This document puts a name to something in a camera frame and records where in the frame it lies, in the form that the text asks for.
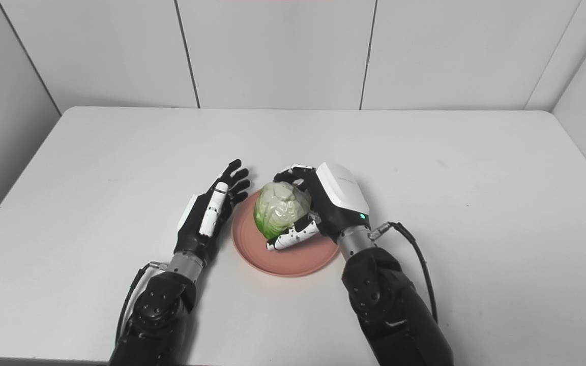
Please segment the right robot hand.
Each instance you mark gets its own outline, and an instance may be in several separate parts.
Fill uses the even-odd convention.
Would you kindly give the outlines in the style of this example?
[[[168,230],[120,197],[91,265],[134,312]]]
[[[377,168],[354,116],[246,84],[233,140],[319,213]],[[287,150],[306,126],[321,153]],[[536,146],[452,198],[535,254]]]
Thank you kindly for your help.
[[[330,238],[346,259],[376,244],[369,238],[369,207],[354,175],[339,164],[324,162],[317,168],[291,165],[274,176],[275,182],[300,181],[311,197],[311,212],[279,236],[268,239],[270,252],[283,250],[316,235]]]

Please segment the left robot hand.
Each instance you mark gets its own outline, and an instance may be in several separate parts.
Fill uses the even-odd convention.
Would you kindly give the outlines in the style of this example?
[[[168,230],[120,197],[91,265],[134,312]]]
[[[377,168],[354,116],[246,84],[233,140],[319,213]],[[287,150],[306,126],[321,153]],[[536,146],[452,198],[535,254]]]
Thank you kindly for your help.
[[[249,170],[235,159],[206,192],[193,196],[177,234],[174,254],[195,255],[208,265],[218,254],[218,238],[235,207],[248,197]]]

